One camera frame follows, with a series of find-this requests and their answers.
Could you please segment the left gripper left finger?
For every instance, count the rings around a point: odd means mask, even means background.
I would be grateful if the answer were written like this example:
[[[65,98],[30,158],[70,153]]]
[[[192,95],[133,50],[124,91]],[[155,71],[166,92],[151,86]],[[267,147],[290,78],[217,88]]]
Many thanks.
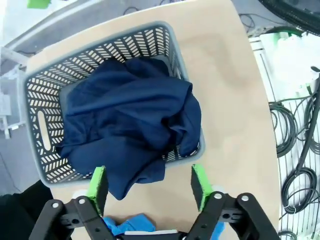
[[[48,200],[29,236],[30,240],[70,240],[74,229],[84,227],[92,240],[115,240],[103,220],[109,183],[106,168],[96,167],[85,195],[63,203]]]

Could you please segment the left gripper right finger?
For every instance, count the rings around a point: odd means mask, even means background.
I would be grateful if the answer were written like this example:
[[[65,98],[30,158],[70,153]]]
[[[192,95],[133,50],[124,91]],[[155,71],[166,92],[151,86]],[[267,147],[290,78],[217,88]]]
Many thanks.
[[[276,240],[278,233],[254,195],[236,198],[213,191],[201,164],[191,167],[191,189],[199,215],[186,235],[187,240],[209,240],[217,223],[229,223],[240,240]]]

